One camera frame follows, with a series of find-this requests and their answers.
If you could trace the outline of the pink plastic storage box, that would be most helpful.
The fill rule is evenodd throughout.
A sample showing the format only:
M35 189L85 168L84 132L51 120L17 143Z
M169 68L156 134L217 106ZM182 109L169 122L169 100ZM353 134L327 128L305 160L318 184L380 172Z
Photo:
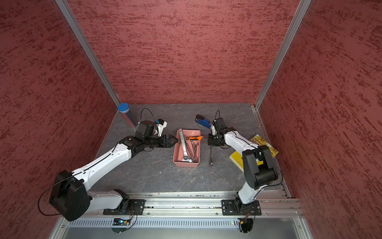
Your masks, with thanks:
M198 167L201 159L201 141L204 137L197 129L179 129L173 162L177 167Z

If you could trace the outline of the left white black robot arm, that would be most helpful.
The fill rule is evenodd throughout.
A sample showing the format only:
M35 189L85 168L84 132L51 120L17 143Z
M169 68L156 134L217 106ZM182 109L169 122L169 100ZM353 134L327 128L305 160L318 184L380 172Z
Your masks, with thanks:
M134 135L121 139L104 155L72 172L60 172L52 187L50 205L69 222L91 211L110 210L120 215L130 214L133 207L129 205L126 193L119 189L93 192L91 188L110 171L145 149L176 145L179 140L175 136L163 134L166 126L166 121L162 119L141 121Z

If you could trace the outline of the orange handled adjustable wrench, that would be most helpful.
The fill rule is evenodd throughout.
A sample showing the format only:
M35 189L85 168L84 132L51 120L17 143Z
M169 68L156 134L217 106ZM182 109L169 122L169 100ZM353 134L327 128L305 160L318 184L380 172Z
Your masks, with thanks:
M195 140L201 141L201 140L204 140L204 139L205 139L204 136L190 136L190 137L185 137L185 140L189 140L189 141L195 141Z

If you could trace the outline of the long silver combination wrench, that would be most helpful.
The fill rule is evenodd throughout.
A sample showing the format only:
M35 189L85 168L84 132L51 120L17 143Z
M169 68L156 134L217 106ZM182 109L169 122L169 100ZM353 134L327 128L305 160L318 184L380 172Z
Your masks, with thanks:
M212 167L213 166L213 160L212 160L212 145L210 145L210 160L209 160L209 165Z

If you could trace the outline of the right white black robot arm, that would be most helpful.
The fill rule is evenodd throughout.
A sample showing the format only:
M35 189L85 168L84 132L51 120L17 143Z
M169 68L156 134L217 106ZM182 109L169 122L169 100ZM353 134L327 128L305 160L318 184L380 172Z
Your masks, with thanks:
M223 118L213 120L208 145L227 145L241 155L246 182L237 195L243 205L254 202L262 189L279 179L278 166L269 148L247 140L236 129L228 127Z

